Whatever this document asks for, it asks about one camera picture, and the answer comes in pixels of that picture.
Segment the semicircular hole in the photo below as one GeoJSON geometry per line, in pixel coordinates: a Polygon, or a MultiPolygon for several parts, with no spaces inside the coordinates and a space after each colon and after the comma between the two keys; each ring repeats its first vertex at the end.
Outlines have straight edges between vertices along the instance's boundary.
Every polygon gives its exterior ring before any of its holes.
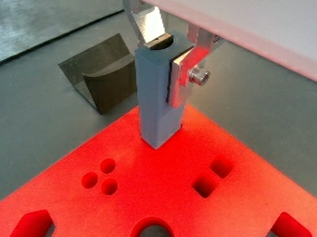
{"type": "Polygon", "coordinates": [[[168,230],[166,230],[162,226],[159,225],[152,225],[146,227],[142,230],[142,233],[139,235],[139,237],[172,237],[171,233],[168,232],[168,230]]]}
{"type": "Polygon", "coordinates": [[[98,175],[96,173],[91,172],[91,173],[87,173],[84,176],[83,176],[83,179],[81,179],[81,184],[84,186],[85,189],[91,189],[95,184],[98,183],[98,175]]]}
{"type": "Polygon", "coordinates": [[[100,170],[103,173],[110,174],[115,170],[115,161],[106,159],[100,164],[100,170]]]}
{"type": "Polygon", "coordinates": [[[174,237],[174,233],[164,220],[148,217],[135,225],[131,237],[174,237]]]}
{"type": "Polygon", "coordinates": [[[102,191],[104,195],[114,195],[118,190],[118,182],[115,179],[108,179],[103,182],[102,191]]]}

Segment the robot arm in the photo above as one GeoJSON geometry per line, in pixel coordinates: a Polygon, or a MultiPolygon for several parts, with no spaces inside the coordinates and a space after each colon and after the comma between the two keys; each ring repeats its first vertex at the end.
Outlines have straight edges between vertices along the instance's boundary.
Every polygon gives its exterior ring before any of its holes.
{"type": "Polygon", "coordinates": [[[209,72],[199,64],[219,38],[192,24],[188,40],[176,32],[167,33],[159,8],[139,0],[124,0],[124,8],[139,38],[136,73],[142,138],[159,148],[180,128],[192,84],[202,86],[209,80],[209,72]]]}

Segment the square hole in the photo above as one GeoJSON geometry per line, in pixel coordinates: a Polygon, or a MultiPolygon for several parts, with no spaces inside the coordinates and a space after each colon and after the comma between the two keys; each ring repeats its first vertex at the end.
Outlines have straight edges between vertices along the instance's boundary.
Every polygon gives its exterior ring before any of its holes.
{"type": "Polygon", "coordinates": [[[211,161],[210,164],[210,169],[213,170],[213,172],[223,179],[227,174],[231,172],[233,170],[233,164],[230,161],[222,159],[222,158],[215,158],[211,161]]]}
{"type": "Polygon", "coordinates": [[[217,187],[217,183],[207,176],[201,176],[191,187],[203,198],[207,198],[217,187]]]}
{"type": "Polygon", "coordinates": [[[270,237],[312,237],[309,230],[286,212],[279,215],[269,234],[270,237]]]}

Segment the metal bracket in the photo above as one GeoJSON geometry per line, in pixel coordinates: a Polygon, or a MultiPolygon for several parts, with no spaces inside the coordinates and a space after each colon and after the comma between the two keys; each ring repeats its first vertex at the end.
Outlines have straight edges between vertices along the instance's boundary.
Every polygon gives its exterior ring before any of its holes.
{"type": "Polygon", "coordinates": [[[151,48],[151,42],[166,34],[159,8],[150,6],[140,0],[124,0],[123,3],[128,20],[139,38],[139,47],[151,48]]]}
{"type": "Polygon", "coordinates": [[[168,92],[168,104],[179,107],[191,95],[191,82],[203,85],[209,80],[209,72],[198,66],[209,55],[217,35],[205,29],[188,25],[187,38],[195,47],[172,62],[172,73],[168,92]]]}

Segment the screw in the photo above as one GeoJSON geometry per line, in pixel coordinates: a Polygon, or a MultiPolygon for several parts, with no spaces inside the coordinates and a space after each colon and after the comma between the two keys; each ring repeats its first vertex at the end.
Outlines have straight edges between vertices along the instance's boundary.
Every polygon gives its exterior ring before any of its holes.
{"type": "Polygon", "coordinates": [[[203,86],[206,82],[209,81],[210,72],[205,70],[203,68],[195,66],[190,70],[190,82],[198,84],[199,86],[203,86]]]}

